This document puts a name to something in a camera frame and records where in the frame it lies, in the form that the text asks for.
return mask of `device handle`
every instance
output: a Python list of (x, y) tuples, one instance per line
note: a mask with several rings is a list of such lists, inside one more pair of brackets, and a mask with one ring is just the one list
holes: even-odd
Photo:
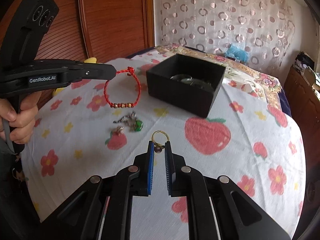
[[(7, 98), (9, 103), (13, 106), (16, 113), (20, 113), (20, 104), (21, 101), (26, 97), (27, 95), (17, 95), (14, 97)], [(4, 126), (4, 132), (5, 132), (5, 139), (7, 142), (8, 147), (10, 150), (12, 150), (14, 153), (20, 153), (24, 149), (24, 144), (17, 144), (10, 140), (10, 133), (15, 129), (15, 127), (9, 126), (9, 122), (7, 120), (2, 120), (3, 126)]]

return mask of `red braided bracelet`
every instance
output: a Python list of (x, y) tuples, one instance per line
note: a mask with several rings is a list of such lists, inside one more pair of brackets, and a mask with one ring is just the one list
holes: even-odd
[(103, 94), (104, 94), (104, 97), (107, 101), (107, 103), (110, 105), (110, 107), (113, 107), (113, 108), (118, 108), (118, 107), (121, 107), (121, 108), (124, 108), (124, 107), (135, 107), (140, 99), (140, 93), (141, 93), (141, 85), (140, 85), (140, 81), (139, 79), (137, 78), (137, 76), (134, 74), (134, 68), (133, 67), (128, 67), (128, 69), (125, 69), (125, 70), (120, 70), (120, 71), (117, 71), (116, 72), (116, 75), (117, 74), (120, 74), (120, 73), (125, 73), (125, 72), (128, 72), (128, 76), (133, 76), (134, 79), (136, 80), (137, 84), (138, 84), (138, 97), (136, 99), (136, 101), (134, 103), (119, 103), (119, 104), (114, 104), (114, 103), (111, 103), (109, 101), (109, 95), (107, 94), (107, 85), (109, 83), (109, 80), (106, 82), (106, 84), (104, 85), (104, 90), (103, 90)]

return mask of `red string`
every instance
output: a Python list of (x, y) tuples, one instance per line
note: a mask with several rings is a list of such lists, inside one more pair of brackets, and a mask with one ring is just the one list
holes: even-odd
[[(120, 74), (120, 73), (125, 73), (125, 72), (129, 72), (128, 76), (133, 76), (134, 79), (136, 80), (137, 84), (138, 84), (138, 97), (136, 99), (136, 101), (134, 103), (131, 103), (131, 106), (134, 107), (137, 105), (137, 103), (139, 102), (140, 99), (140, 94), (141, 94), (141, 85), (140, 85), (140, 81), (137, 78), (137, 76), (134, 74), (134, 68), (133, 67), (128, 67), (128, 69), (124, 69), (124, 70), (119, 70), (116, 72), (116, 75)], [(109, 83), (109, 80), (106, 82), (106, 84), (104, 85), (104, 90), (103, 90), (103, 94), (104, 94), (104, 98), (106, 99), (107, 103), (110, 105), (110, 107), (113, 107), (114, 105), (118, 105), (118, 104), (114, 104), (111, 103), (109, 101), (109, 95), (107, 94), (107, 85)]]

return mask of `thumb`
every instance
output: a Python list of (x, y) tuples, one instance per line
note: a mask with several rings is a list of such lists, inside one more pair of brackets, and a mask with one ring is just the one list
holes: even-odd
[(13, 122), (17, 118), (17, 113), (7, 99), (0, 99), (0, 117)]

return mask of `silver screw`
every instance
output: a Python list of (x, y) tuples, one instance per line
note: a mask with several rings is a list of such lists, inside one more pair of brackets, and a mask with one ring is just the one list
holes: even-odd
[(99, 176), (92, 176), (90, 178), (90, 182), (95, 184), (95, 183), (98, 183), (100, 181), (100, 177)]
[(229, 178), (227, 176), (221, 176), (219, 178), (219, 180), (222, 182), (222, 183), (228, 183), (229, 182)]
[(185, 173), (189, 173), (189, 172), (191, 171), (191, 168), (190, 168), (189, 166), (183, 166), (183, 167), (181, 168), (181, 171), (182, 171), (182, 172), (185, 172)]
[(130, 171), (130, 172), (136, 172), (136, 171), (138, 171), (138, 167), (137, 166), (134, 166), (134, 165), (132, 165), (132, 166), (130, 166), (129, 168), (128, 168), (128, 171)]

